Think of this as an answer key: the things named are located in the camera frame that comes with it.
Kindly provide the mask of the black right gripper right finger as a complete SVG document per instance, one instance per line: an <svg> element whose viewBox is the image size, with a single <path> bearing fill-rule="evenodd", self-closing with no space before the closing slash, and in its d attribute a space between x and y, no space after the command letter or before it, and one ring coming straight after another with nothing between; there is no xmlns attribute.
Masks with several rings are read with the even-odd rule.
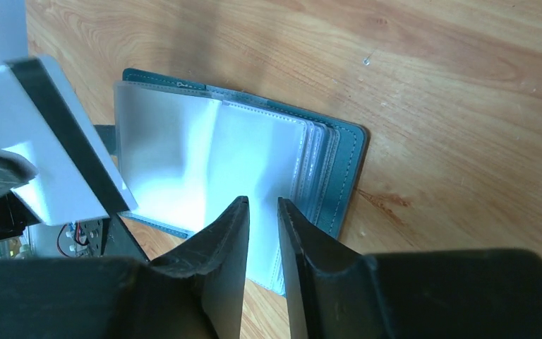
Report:
<svg viewBox="0 0 542 339"><path fill-rule="evenodd" d="M293 338L542 338L542 258L524 249L360 254L277 205Z"/></svg>

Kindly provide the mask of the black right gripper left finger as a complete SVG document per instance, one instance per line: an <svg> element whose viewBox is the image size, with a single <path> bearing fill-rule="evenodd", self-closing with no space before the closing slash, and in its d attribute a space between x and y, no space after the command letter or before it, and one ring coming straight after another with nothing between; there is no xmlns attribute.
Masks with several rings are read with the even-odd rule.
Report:
<svg viewBox="0 0 542 339"><path fill-rule="evenodd" d="M149 263L0 260L0 338L238 338L249 201Z"/></svg>

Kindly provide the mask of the white card with magnetic stripe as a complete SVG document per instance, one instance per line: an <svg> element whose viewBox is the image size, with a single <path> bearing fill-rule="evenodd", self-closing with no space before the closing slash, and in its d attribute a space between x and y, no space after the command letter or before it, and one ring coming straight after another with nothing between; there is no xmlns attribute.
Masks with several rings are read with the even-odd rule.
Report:
<svg viewBox="0 0 542 339"><path fill-rule="evenodd" d="M0 64L0 156L35 176L14 194L46 225L137 206L59 63L46 54Z"/></svg>

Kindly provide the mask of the blue leather card holder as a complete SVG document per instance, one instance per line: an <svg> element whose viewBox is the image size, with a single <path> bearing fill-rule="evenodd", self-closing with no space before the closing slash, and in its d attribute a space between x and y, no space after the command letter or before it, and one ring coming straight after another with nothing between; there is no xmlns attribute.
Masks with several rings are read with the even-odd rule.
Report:
<svg viewBox="0 0 542 339"><path fill-rule="evenodd" d="M285 293L277 200L338 237L370 138L361 125L250 93L126 69L97 132L135 200L124 213L177 237L250 203L246 275Z"/></svg>

